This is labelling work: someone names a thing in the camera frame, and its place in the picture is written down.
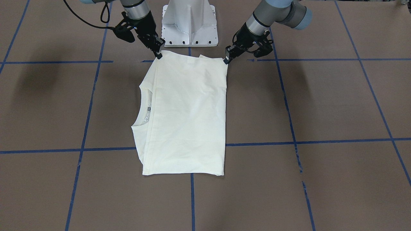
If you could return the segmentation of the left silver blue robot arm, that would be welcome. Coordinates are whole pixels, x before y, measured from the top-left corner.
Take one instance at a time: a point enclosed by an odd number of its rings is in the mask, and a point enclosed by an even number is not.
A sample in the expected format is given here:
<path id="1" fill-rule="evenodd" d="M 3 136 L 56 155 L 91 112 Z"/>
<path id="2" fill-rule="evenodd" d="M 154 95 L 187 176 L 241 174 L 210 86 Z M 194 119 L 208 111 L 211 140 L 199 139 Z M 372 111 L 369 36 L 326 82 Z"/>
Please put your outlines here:
<path id="1" fill-rule="evenodd" d="M 262 0 L 251 16 L 232 37 L 225 48 L 224 63 L 229 64 L 243 53 L 259 58 L 273 51 L 269 28 L 277 22 L 289 28 L 303 30 L 312 21 L 312 11 L 298 0 Z"/>

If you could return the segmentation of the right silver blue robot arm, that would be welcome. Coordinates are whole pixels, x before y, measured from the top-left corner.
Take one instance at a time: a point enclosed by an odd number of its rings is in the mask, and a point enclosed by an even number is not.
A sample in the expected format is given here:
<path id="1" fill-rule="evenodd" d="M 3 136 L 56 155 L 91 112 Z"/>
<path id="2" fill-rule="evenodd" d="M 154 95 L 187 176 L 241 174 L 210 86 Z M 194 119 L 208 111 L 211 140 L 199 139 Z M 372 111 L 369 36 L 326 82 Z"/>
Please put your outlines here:
<path id="1" fill-rule="evenodd" d="M 78 16 L 68 5 L 64 3 L 70 12 L 85 24 L 98 29 L 111 30 L 117 38 L 128 43 L 135 42 L 135 36 L 132 31 L 135 31 L 137 38 L 143 45 L 153 52 L 157 59 L 162 58 L 161 47 L 165 44 L 165 40 L 160 38 L 156 31 L 156 22 L 148 3 L 145 0 L 121 0 L 120 3 L 124 9 L 122 20 L 115 26 L 97 26 L 93 25 Z"/>

